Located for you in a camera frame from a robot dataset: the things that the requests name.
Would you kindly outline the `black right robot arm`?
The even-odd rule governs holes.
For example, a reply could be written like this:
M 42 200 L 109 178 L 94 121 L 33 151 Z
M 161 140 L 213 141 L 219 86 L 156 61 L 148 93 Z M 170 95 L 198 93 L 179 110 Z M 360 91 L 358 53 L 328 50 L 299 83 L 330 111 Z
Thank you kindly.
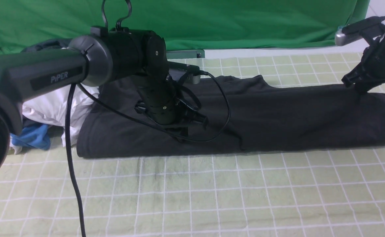
M 342 78 L 346 87 L 367 93 L 385 83 L 385 16 L 372 16 L 340 27 L 334 41 L 337 46 L 364 39 L 368 46 L 361 61 Z

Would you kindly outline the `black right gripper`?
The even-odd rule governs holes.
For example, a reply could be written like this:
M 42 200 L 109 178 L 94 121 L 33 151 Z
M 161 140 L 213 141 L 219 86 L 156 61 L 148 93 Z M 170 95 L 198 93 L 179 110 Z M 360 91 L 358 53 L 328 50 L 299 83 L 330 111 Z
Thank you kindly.
M 366 94 L 371 89 L 385 83 L 385 44 L 368 47 L 362 60 L 354 69 L 342 78 L 346 87 L 354 86 L 359 94 Z

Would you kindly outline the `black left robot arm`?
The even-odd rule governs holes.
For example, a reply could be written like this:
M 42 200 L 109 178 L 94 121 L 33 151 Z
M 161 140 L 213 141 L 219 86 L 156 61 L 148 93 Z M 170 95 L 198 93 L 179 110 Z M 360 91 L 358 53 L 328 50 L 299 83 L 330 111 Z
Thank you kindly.
M 201 103 L 183 86 L 201 74 L 197 66 L 169 62 L 165 40 L 155 32 L 128 28 L 92 27 L 66 49 L 0 55 L 0 167 L 10 134 L 22 132 L 22 104 L 71 84 L 98 87 L 130 77 L 141 98 L 135 111 L 186 140 L 189 126 L 208 124 Z

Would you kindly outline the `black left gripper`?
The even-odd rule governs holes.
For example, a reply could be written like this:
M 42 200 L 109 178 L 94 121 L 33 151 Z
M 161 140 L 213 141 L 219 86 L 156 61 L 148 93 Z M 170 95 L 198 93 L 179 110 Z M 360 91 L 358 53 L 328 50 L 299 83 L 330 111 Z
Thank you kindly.
M 181 123 L 186 118 L 187 126 L 201 126 L 207 129 L 208 117 L 196 112 L 196 108 L 186 102 L 180 85 L 170 75 L 167 77 L 135 75 L 135 87 L 140 100 L 135 111 L 144 114 L 158 125 Z M 188 128 L 166 128 L 166 132 L 179 143 L 188 138 Z

